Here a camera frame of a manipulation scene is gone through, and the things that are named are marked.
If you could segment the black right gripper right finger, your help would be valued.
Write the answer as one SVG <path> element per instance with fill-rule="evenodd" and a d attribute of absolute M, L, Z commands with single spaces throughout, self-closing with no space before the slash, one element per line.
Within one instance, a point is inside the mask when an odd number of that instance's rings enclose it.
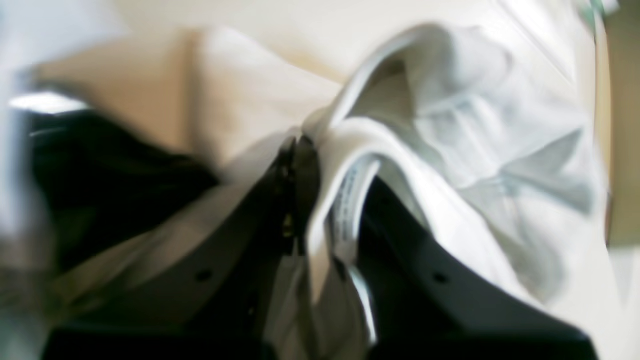
<path fill-rule="evenodd" d="M 596 360 L 591 339 L 445 251 L 376 178 L 356 268 L 371 296 L 370 360 Z"/>

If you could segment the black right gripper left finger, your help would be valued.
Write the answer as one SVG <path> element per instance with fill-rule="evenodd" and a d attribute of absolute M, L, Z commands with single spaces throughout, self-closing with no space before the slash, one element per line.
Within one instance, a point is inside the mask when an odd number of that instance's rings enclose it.
<path fill-rule="evenodd" d="M 319 189 L 306 136 L 285 139 L 250 187 L 215 187 L 154 230 L 54 283 L 70 319 L 44 360 L 297 360 L 278 316 L 305 271 Z"/>

